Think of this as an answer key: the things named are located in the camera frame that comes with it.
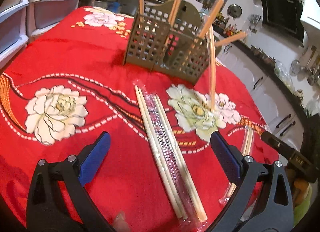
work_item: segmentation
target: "black handle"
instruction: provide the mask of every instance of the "black handle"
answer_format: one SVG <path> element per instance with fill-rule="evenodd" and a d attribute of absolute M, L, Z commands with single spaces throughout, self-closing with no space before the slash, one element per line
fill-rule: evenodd
<path fill-rule="evenodd" d="M 229 46 L 230 46 L 230 44 L 226 45 L 226 47 L 224 48 L 224 52 L 226 51 L 226 48 L 229 47 Z"/>
<path fill-rule="evenodd" d="M 280 137 L 282 137 L 283 134 L 284 134 L 287 130 L 289 130 L 289 128 L 290 128 L 291 126 L 294 126 L 295 124 L 296 124 L 296 121 L 293 121 L 292 123 L 290 123 L 290 124 L 288 125 L 288 127 L 285 128 L 282 133 L 280 133 Z"/>
<path fill-rule="evenodd" d="M 285 118 L 283 118 L 276 126 L 276 128 L 279 128 L 280 127 L 280 124 L 282 124 L 286 119 L 290 118 L 291 117 L 291 114 L 288 114 Z"/>
<path fill-rule="evenodd" d="M 230 47 L 232 47 L 232 46 L 230 46 Z M 228 51 L 229 51 L 230 47 L 228 47 L 228 49 L 227 49 L 227 54 L 228 54 Z"/>
<path fill-rule="evenodd" d="M 254 86 L 253 86 L 253 90 L 255 90 L 255 88 L 257 87 L 257 84 L 258 84 L 261 80 L 263 80 L 263 77 L 260 77 L 260 78 L 256 81 L 256 83 L 255 83 Z"/>

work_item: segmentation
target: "silver screw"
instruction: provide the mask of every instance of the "silver screw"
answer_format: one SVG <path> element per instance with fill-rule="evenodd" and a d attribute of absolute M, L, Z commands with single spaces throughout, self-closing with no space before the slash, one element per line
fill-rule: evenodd
<path fill-rule="evenodd" d="M 41 159 L 41 160 L 39 160 L 38 164 L 39 164 L 39 166 L 44 165 L 44 164 L 45 164 L 45 159 Z"/>
<path fill-rule="evenodd" d="M 73 162 L 73 161 L 75 161 L 76 160 L 76 156 L 75 155 L 70 155 L 69 157 L 68 157 L 68 161 L 69 162 Z"/>
<path fill-rule="evenodd" d="M 281 163 L 281 161 L 279 161 L 279 160 L 276 160 L 275 164 L 276 164 L 276 166 L 278 166 L 278 167 L 281 167 L 281 166 L 282 166 L 282 163 Z"/>
<path fill-rule="evenodd" d="M 253 162 L 253 158 L 251 156 L 245 156 L 244 159 L 246 162 Z"/>

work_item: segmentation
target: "utensil caddy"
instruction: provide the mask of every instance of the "utensil caddy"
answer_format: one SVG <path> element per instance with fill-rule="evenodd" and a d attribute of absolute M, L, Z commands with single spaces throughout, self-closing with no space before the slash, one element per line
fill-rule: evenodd
<path fill-rule="evenodd" d="M 210 61 L 207 40 L 196 37 L 201 17 L 192 4 L 181 1 L 171 27 L 168 19 L 172 5 L 173 1 L 168 1 L 145 6 L 144 15 L 136 14 L 123 64 L 138 65 L 195 84 Z"/>

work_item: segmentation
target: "floral tablecloth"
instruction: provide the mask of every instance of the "floral tablecloth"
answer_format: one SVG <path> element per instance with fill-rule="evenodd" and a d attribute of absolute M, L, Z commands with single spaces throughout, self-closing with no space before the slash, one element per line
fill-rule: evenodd
<path fill-rule="evenodd" d="M 208 143 L 213 131 L 240 148 L 249 125 L 255 130 L 252 156 L 266 163 L 278 158 L 259 138 L 266 125 L 248 91 L 221 63 L 213 113 L 209 70 L 192 86 L 123 66 L 132 22 L 101 8 L 79 8 L 28 45 L 0 76 L 0 193 L 22 223 L 37 162 L 78 154 L 105 130 L 111 148 L 85 186 L 101 213 L 111 223 L 124 211 L 133 232 L 177 230 L 136 102 L 136 79 L 160 96 L 208 215 L 204 227 L 221 211 L 218 200 L 228 186 Z M 63 184 L 61 190 L 71 217 L 79 220 Z"/>

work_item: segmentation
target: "black range hood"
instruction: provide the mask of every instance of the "black range hood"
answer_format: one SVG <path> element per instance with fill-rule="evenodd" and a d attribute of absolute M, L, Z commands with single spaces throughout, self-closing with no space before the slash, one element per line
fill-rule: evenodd
<path fill-rule="evenodd" d="M 302 0 L 261 0 L 262 24 L 276 28 L 303 42 L 304 28 L 300 22 Z"/>

